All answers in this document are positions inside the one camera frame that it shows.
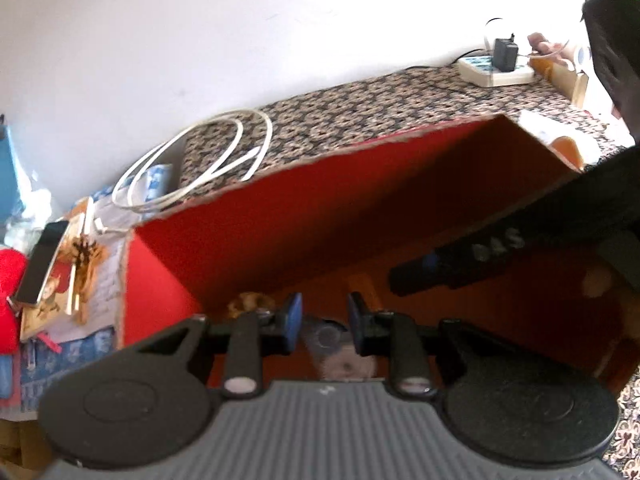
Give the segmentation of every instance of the white wall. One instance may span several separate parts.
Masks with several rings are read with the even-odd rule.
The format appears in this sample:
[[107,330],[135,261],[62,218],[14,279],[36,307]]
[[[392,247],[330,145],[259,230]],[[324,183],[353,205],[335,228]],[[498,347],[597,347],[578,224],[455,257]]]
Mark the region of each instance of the white wall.
[[582,1],[0,0],[0,109],[68,205],[194,120],[447,62],[495,16],[562,36]]

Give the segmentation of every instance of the gray ribbed surface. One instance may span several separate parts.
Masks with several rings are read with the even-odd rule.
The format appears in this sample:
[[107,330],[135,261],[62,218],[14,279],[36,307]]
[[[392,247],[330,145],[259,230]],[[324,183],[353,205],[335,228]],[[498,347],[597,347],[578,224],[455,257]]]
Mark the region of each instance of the gray ribbed surface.
[[600,460],[533,471],[491,462],[455,440],[428,404],[379,382],[279,381],[259,399],[227,403],[196,444],[130,471],[54,464],[45,480],[609,480]]

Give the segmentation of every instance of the power strip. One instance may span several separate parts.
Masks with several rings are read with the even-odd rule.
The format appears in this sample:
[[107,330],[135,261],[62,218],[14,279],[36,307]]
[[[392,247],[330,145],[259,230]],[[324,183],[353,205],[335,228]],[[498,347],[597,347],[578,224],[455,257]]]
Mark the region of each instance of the power strip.
[[529,59],[518,56],[516,70],[501,72],[491,64],[491,56],[463,57],[458,61],[458,73],[462,80],[476,86],[507,86],[531,83],[534,71],[528,65]]

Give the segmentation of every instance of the black plug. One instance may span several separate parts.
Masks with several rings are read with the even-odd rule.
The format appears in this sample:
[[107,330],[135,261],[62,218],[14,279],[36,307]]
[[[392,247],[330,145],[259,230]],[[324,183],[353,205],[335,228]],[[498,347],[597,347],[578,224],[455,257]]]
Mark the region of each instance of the black plug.
[[518,59],[518,46],[513,43],[515,36],[512,34],[508,40],[495,40],[494,56],[491,64],[500,72],[513,72],[516,70]]

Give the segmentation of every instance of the red box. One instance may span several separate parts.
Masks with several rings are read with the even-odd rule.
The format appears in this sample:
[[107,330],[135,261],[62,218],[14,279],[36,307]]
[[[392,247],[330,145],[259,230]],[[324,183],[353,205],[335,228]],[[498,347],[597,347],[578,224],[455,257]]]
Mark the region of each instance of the red box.
[[[370,301],[421,324],[468,320],[599,370],[618,390],[640,354],[622,337],[616,301],[582,296],[596,261],[591,248],[525,253],[502,275],[457,290],[398,298],[386,284],[394,265],[574,176],[564,159],[501,116],[414,128],[265,171],[135,229],[124,262],[121,341],[195,312],[223,319],[246,291],[278,302],[302,292],[306,313],[346,322],[346,294],[369,283]],[[299,344],[290,357],[265,359],[264,377],[314,378],[316,371]]]

